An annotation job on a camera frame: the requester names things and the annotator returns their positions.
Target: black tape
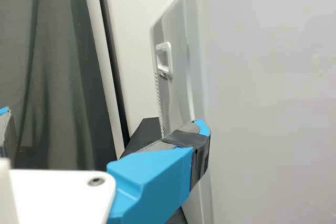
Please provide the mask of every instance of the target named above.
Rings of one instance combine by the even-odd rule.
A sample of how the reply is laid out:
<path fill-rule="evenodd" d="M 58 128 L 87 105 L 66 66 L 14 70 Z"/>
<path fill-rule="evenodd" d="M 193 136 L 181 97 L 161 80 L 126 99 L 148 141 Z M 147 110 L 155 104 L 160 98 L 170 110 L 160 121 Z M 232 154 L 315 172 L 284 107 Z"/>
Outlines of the black tape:
<path fill-rule="evenodd" d="M 202 178 L 208 168 L 210 136 L 175 130 L 161 139 L 179 147 L 193 147 L 190 190 Z"/>

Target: gray fabric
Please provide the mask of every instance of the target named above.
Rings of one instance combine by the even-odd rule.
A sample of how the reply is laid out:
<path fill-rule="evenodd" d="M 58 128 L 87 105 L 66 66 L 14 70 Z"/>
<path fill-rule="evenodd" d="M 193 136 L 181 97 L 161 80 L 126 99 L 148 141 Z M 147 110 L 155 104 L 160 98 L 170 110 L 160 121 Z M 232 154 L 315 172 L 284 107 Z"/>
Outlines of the gray fabric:
<path fill-rule="evenodd" d="M 116 160 L 86 0 L 1 0 L 0 106 L 19 167 L 105 170 Z"/>

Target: refrigerator door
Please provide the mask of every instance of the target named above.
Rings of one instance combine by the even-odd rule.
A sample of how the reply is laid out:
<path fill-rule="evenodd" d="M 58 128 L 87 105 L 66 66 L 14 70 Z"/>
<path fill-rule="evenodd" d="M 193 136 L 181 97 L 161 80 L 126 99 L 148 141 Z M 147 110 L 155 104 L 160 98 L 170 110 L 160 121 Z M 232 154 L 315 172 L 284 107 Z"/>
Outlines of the refrigerator door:
<path fill-rule="evenodd" d="M 164 135 L 191 120 L 186 83 L 188 44 L 183 12 L 183 1 L 175 1 L 152 30 L 154 71 Z"/>
<path fill-rule="evenodd" d="M 336 223 L 336 2 L 202 7 L 215 223 Z"/>

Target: blue plastic part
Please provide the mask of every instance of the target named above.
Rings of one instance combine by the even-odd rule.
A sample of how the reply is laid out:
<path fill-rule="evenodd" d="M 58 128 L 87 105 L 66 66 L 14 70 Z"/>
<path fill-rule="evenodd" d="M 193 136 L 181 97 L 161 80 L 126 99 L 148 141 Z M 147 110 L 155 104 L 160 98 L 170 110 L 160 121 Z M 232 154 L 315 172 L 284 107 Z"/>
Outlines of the blue plastic part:
<path fill-rule="evenodd" d="M 109 163 L 117 189 L 107 223 L 165 223 L 189 195 L 192 154 L 192 147 L 177 147 Z"/>
<path fill-rule="evenodd" d="M 194 121 L 194 124 L 196 124 L 199 127 L 199 135 L 210 136 L 211 134 L 210 128 L 203 121 L 203 119 L 196 119 Z"/>
<path fill-rule="evenodd" d="M 3 115 L 9 111 L 9 107 L 3 107 L 0 109 L 0 115 Z"/>

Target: white door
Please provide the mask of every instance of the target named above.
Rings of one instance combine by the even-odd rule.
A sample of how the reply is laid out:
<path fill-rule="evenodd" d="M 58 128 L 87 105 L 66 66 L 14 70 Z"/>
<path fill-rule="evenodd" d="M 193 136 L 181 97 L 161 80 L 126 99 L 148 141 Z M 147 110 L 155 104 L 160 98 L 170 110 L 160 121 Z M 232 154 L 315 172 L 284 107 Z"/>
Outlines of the white door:
<path fill-rule="evenodd" d="M 335 0 L 201 6 L 215 223 L 336 223 Z"/>

